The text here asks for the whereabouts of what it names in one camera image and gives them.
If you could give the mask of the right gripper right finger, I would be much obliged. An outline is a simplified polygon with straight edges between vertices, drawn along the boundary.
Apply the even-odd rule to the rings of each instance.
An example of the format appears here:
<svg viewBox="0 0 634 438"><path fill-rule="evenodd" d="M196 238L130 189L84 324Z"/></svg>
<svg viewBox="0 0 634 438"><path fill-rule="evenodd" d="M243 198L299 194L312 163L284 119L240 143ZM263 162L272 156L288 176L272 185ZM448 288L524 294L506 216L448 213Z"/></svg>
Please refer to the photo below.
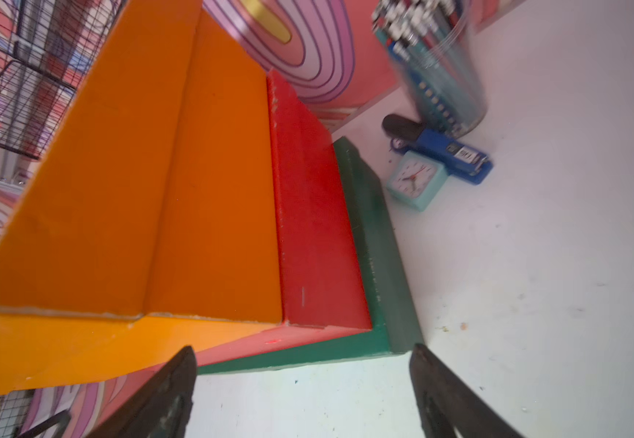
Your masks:
<svg viewBox="0 0 634 438"><path fill-rule="evenodd" d="M424 344L413 347L409 372L426 437L519 437Z"/></svg>

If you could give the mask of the orange shoebox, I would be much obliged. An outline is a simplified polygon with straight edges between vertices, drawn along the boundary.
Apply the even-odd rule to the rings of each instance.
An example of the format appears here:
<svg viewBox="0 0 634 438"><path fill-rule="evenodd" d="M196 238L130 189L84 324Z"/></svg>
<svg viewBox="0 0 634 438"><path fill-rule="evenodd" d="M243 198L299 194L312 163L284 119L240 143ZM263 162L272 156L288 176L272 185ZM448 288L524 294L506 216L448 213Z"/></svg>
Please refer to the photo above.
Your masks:
<svg viewBox="0 0 634 438"><path fill-rule="evenodd" d="M132 1L0 239L0 394L282 322L267 78L198 1Z"/></svg>

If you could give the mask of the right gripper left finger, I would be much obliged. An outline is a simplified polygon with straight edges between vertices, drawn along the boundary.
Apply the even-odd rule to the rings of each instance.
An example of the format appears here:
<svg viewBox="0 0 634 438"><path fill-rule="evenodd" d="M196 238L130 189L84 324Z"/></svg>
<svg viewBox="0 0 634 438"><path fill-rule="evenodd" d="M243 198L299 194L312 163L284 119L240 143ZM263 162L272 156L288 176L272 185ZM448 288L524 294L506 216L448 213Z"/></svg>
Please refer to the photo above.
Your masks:
<svg viewBox="0 0 634 438"><path fill-rule="evenodd" d="M185 346L89 436L185 436L196 377L196 355Z"/></svg>

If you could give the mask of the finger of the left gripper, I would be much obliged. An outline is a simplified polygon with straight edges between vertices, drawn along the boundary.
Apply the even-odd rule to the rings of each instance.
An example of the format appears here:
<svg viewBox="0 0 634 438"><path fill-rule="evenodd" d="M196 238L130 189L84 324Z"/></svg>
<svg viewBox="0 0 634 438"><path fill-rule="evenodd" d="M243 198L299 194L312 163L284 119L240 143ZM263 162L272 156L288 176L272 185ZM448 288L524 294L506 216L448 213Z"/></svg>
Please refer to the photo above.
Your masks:
<svg viewBox="0 0 634 438"><path fill-rule="evenodd" d="M20 434L17 438L38 438L52 431L52 438L62 438L70 423L70 412L61 411L50 417L46 421L32 427L30 430Z"/></svg>

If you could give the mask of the red shoebox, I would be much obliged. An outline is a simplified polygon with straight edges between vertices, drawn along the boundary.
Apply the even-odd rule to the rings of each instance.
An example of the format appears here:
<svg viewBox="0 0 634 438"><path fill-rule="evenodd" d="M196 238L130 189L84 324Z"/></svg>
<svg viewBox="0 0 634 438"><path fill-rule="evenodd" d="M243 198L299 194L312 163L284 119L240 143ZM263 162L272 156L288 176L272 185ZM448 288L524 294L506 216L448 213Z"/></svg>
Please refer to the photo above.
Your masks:
<svg viewBox="0 0 634 438"><path fill-rule="evenodd" d="M141 317L101 345L100 379L184 345L199 365L372 326L331 136L278 73L187 79L161 197L123 191L97 230Z"/></svg>

